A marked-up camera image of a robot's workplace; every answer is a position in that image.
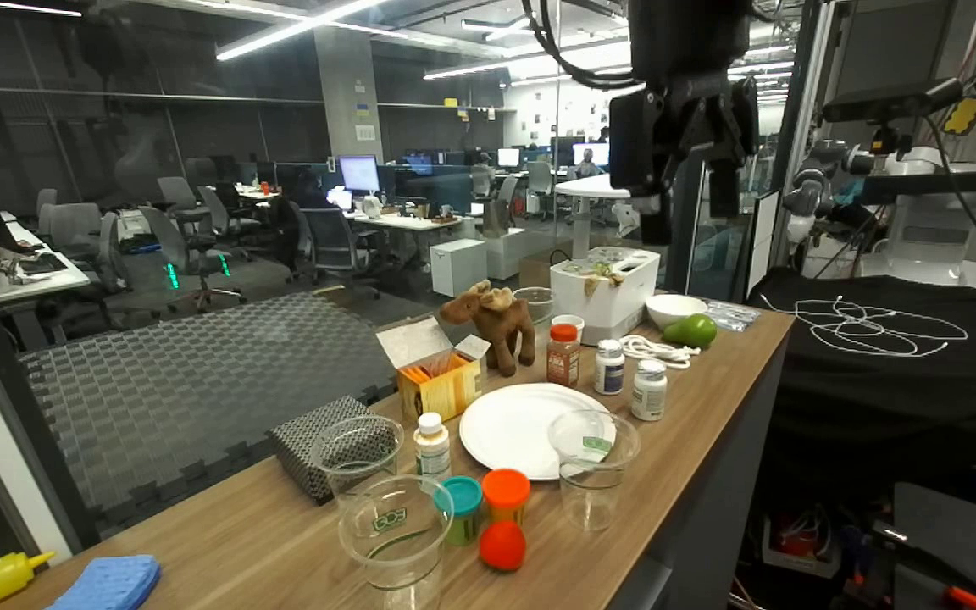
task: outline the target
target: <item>cardboard box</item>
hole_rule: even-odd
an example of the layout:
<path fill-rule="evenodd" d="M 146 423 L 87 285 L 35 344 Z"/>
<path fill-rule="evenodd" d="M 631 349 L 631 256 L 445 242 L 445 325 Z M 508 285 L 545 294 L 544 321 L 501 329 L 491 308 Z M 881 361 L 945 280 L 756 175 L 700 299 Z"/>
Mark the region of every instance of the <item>cardboard box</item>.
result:
<path fill-rule="evenodd" d="M 479 336 L 451 344 L 436 317 L 418 317 L 379 330 L 383 351 L 396 370 L 400 410 L 418 420 L 441 412 L 453 420 L 487 381 L 487 343 Z"/>
<path fill-rule="evenodd" d="M 661 252 L 631 246 L 592 246 L 579 259 L 554 263 L 554 311 L 579 315 L 582 343 L 626 336 L 657 289 Z"/>

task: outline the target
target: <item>green lid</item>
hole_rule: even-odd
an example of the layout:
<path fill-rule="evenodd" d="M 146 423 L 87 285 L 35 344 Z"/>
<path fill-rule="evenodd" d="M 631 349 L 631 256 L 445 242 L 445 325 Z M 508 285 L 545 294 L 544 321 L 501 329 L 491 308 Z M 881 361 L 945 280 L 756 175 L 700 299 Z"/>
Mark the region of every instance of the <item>green lid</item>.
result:
<path fill-rule="evenodd" d="M 482 510 L 482 481 L 469 474 L 453 474 L 441 481 L 453 499 L 453 517 L 469 517 Z"/>

